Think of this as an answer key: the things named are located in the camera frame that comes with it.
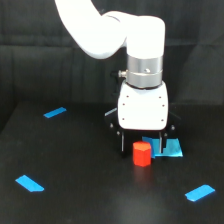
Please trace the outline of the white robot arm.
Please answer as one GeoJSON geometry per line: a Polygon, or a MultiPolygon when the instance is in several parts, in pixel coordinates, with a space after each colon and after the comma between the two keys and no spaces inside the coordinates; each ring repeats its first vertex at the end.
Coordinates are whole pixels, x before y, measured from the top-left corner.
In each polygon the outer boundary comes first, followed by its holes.
{"type": "Polygon", "coordinates": [[[162,80],[164,21],[120,11],[100,14],[91,0],[54,1],[64,27],[87,55],[107,59],[126,49],[127,68],[115,74],[120,86],[117,106],[105,118],[121,139],[127,131],[156,135],[159,154],[164,155],[175,138],[162,80]]]}

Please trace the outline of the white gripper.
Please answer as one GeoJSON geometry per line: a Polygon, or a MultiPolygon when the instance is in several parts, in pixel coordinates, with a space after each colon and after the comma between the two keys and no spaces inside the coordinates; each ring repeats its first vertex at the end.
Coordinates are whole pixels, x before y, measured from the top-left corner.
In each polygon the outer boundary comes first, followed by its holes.
{"type": "Polygon", "coordinates": [[[104,115],[107,123],[121,132],[121,157],[125,152],[125,131],[159,133],[159,152],[163,153],[167,138],[176,137],[180,117],[169,111],[166,84],[152,89],[138,89],[123,82],[117,106],[104,115]]]}

